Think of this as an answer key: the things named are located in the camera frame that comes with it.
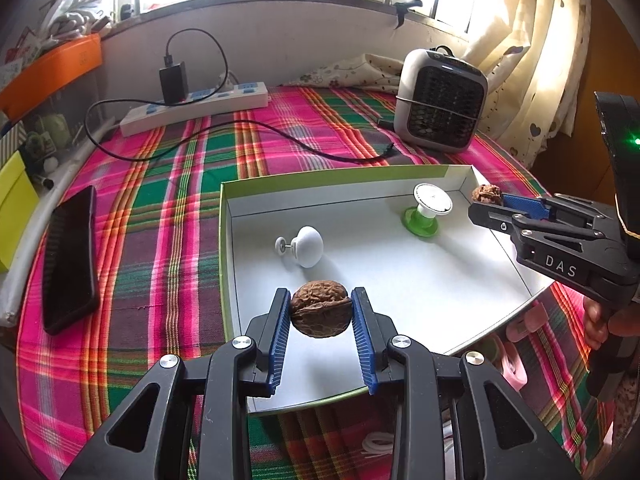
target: portable heater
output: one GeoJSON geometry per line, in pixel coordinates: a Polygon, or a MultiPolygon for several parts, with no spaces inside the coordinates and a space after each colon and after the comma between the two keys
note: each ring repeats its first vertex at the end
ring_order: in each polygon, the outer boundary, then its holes
{"type": "Polygon", "coordinates": [[[433,50],[414,50],[400,76],[394,131],[419,146],[462,152],[476,132],[486,92],[486,77],[476,67],[433,50]]]}

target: brown walnut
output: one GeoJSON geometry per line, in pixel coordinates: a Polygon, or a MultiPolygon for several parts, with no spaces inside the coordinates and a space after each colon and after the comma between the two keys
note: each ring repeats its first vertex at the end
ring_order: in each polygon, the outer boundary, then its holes
{"type": "Polygon", "coordinates": [[[492,184],[482,184],[471,192],[471,199],[474,202],[485,204],[504,205],[502,191],[498,186],[492,184]]]}
{"type": "Polygon", "coordinates": [[[347,290],[331,280],[305,283],[293,294],[289,308],[291,324],[316,338],[344,332],[353,313],[347,290]]]}

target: cream patterned curtain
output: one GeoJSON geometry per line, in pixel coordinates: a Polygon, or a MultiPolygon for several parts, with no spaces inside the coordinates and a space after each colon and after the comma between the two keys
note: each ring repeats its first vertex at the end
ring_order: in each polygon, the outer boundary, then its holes
{"type": "Polygon", "coordinates": [[[489,82],[479,129],[527,167],[571,135],[590,28],[591,0],[476,0],[463,59],[489,82]]]}

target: orange container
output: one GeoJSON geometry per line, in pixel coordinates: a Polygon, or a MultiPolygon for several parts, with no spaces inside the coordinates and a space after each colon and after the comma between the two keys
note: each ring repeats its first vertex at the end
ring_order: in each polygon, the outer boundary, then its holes
{"type": "Polygon", "coordinates": [[[98,34],[62,44],[39,57],[0,92],[0,110],[12,122],[19,121],[50,95],[101,64],[98,34]]]}

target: tablecloth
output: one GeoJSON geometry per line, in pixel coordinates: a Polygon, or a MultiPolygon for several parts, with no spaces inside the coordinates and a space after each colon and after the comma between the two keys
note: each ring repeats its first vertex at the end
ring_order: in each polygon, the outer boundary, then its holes
{"type": "MultiPolygon", "coordinates": [[[[496,144],[477,136],[458,155],[425,152],[376,126],[392,120],[394,99],[352,89],[274,88],[267,108],[236,119],[271,124],[309,145],[378,164],[473,164],[505,192],[535,196],[539,183],[496,144]]],[[[197,129],[228,120],[204,117],[104,145],[148,156],[197,129]]],[[[26,289],[17,346],[18,398],[34,462],[57,479],[100,423],[157,359],[213,352],[224,342],[218,287],[220,183],[275,173],[349,167],[303,151],[255,124],[194,137],[153,162],[129,163],[95,151],[67,196],[97,189],[99,309],[56,337],[42,329],[42,245],[26,289]]],[[[549,323],[518,344],[529,375],[523,398],[584,469],[598,450],[611,410],[591,399],[584,380],[580,298],[554,285],[542,295],[549,323]]],[[[250,418],[255,478],[388,478],[390,457],[368,458],[361,442],[390,429],[388,408],[358,396],[329,406],[250,418]]],[[[194,460],[192,446],[191,459],[194,460]]]]}

